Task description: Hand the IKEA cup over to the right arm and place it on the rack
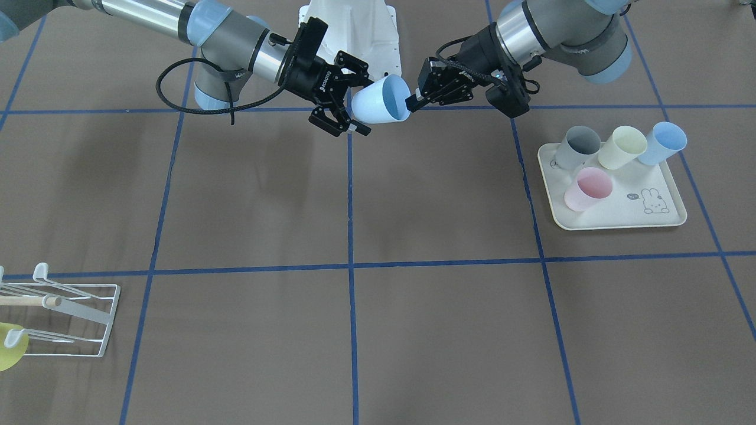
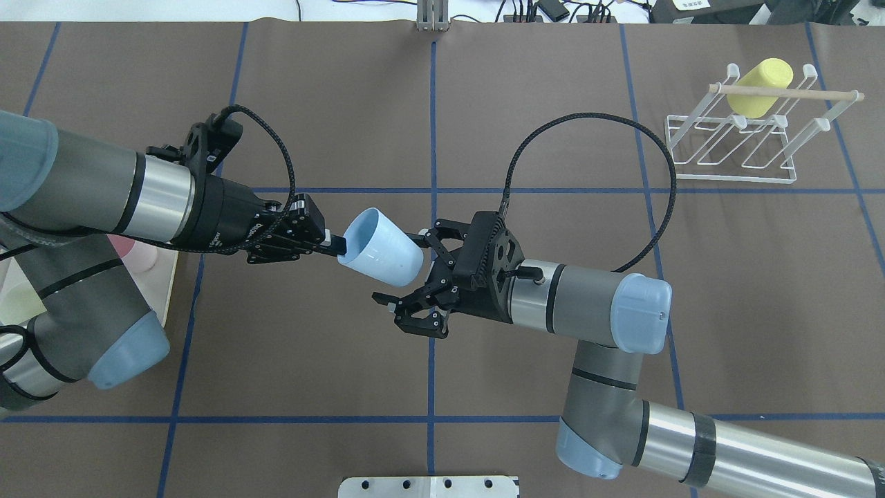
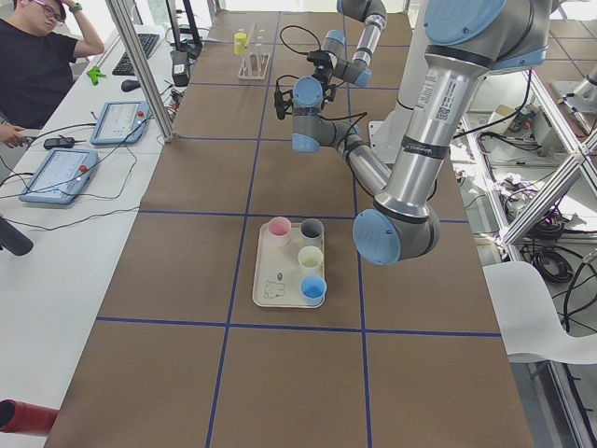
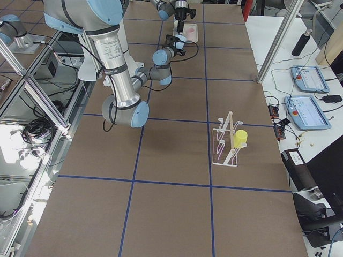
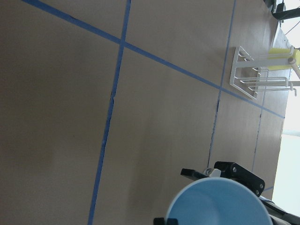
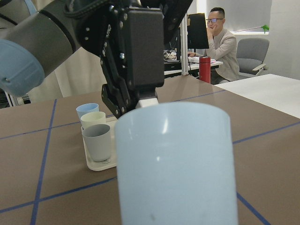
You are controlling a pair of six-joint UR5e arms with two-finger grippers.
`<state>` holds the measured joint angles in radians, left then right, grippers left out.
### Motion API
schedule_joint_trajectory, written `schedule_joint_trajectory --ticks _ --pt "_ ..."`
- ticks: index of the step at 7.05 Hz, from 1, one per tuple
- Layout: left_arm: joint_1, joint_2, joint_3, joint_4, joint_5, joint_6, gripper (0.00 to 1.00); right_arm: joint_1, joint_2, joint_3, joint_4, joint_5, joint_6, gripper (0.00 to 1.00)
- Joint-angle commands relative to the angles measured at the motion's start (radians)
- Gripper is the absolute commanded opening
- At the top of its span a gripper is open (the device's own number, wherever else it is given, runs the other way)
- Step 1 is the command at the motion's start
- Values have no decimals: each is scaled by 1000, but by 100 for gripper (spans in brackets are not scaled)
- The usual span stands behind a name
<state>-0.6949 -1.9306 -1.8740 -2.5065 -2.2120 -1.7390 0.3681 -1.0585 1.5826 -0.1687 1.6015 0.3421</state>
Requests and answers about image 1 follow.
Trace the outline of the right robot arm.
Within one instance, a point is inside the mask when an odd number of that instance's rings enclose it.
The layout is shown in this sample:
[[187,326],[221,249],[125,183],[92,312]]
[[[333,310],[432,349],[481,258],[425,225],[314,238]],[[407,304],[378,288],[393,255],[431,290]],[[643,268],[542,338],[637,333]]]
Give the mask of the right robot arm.
[[[333,136],[368,135],[370,127],[346,107],[352,88],[371,84],[369,66],[346,52],[332,61],[318,55],[327,24],[311,17],[289,40],[257,18],[219,1],[3,1],[2,41],[8,41],[57,9],[97,11],[153,36],[197,49],[198,57],[178,60],[163,70],[155,89],[162,102],[187,114],[229,114],[260,107],[285,91],[314,105],[308,120]],[[163,92],[168,73],[198,65],[195,108],[176,104]]]

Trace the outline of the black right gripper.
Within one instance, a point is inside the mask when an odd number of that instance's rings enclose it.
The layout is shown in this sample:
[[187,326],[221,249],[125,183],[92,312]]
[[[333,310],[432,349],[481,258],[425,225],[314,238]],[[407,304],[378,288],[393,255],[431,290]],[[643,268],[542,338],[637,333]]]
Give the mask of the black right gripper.
[[282,87],[317,105],[309,121],[319,129],[332,136],[345,132],[367,136],[370,127],[352,118],[343,105],[349,88],[374,83],[369,65],[345,51],[338,51],[330,63],[319,57],[327,30],[328,24],[318,17],[310,17],[299,26],[283,62]]

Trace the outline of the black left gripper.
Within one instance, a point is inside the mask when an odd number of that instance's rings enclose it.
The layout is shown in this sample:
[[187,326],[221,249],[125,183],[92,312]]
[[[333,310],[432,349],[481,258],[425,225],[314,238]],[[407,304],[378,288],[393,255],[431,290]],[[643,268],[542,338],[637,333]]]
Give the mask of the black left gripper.
[[[529,111],[531,97],[526,91],[522,68],[508,57],[497,35],[496,24],[490,24],[465,40],[454,60],[470,70],[493,78],[496,83],[485,92],[489,104],[508,116],[516,118]],[[405,99],[409,112],[414,113],[430,104],[446,106],[473,99],[473,87],[458,82],[458,70],[436,57],[427,57],[418,76],[418,88]]]

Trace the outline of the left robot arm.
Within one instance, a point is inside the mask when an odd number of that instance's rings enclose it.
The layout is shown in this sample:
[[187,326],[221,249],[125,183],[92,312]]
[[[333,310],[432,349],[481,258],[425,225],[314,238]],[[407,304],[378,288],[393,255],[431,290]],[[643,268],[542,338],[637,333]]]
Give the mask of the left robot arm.
[[496,21],[474,35],[449,41],[459,45],[451,56],[443,48],[428,57],[418,89],[406,100],[410,112],[428,104],[459,104],[486,88],[489,105],[508,118],[529,111],[540,86],[526,73],[543,59],[575,68],[594,84],[622,76],[632,50],[620,19],[629,1],[515,1]]

